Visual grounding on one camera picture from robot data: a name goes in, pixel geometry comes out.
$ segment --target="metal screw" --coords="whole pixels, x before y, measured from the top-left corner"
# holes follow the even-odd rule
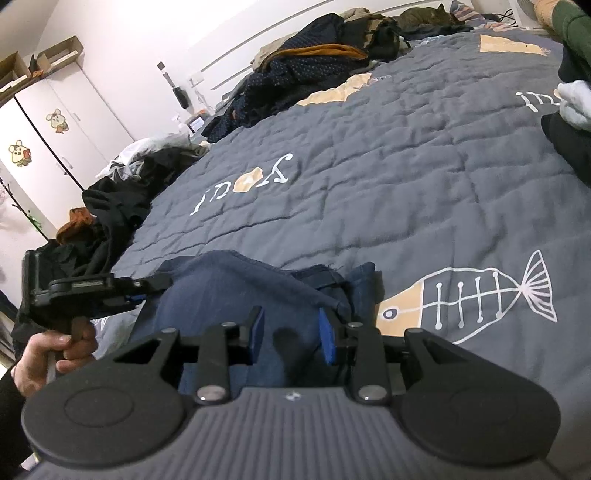
[[[378,401],[385,398],[388,392],[380,385],[365,385],[359,389],[357,395],[365,401]]]
[[[219,385],[206,385],[197,390],[197,398],[201,401],[220,401],[226,397],[226,389]]]

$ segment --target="cardboard box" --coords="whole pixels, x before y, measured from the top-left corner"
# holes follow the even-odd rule
[[[0,103],[28,85],[31,72],[18,52],[0,61]]]
[[[43,78],[76,61],[82,50],[84,47],[75,35],[43,50],[37,56],[37,65],[40,70],[43,70]]]

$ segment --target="black sleeve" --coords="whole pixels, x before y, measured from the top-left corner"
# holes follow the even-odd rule
[[[21,428],[25,398],[14,385],[10,370],[0,378],[0,480],[19,473],[19,465],[31,454]]]

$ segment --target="tan patch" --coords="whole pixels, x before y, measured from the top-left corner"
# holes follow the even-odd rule
[[[376,305],[376,327],[382,335],[402,337],[407,328],[421,326],[422,304],[423,282],[418,281],[412,287]]]
[[[311,103],[344,102],[351,93],[355,93],[363,85],[366,85],[371,78],[371,73],[359,73],[353,75],[349,80],[336,88],[329,88],[322,92],[314,92],[308,98],[297,102],[298,105],[306,106]]]
[[[547,56],[549,51],[546,48],[523,43],[520,41],[509,40],[503,37],[491,37],[489,35],[480,36],[481,52],[513,52],[513,53],[535,53],[536,55]]]
[[[262,168],[256,167],[252,171],[243,173],[234,182],[233,191],[235,193],[246,193],[253,188],[262,179]]]

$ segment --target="headboard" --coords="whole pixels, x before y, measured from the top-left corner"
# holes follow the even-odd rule
[[[203,72],[199,91],[215,106],[252,71],[251,61],[262,46],[302,29],[317,17],[359,7],[394,16],[411,7],[441,3],[449,10],[452,0],[259,0],[193,44],[186,60]],[[470,0],[463,3],[472,6]]]

